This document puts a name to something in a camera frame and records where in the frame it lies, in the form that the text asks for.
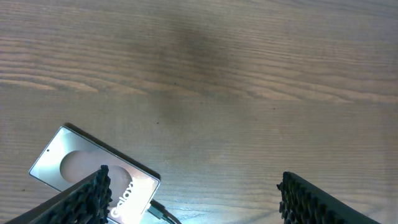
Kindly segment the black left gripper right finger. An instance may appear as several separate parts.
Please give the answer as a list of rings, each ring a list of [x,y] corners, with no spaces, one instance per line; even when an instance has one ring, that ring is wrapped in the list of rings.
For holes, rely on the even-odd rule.
[[[379,224],[293,172],[283,173],[277,189],[285,224]]]

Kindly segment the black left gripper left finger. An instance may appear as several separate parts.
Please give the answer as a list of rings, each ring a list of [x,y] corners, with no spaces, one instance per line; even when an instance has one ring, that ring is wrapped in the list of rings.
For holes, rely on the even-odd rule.
[[[112,191],[108,166],[6,224],[105,224]]]

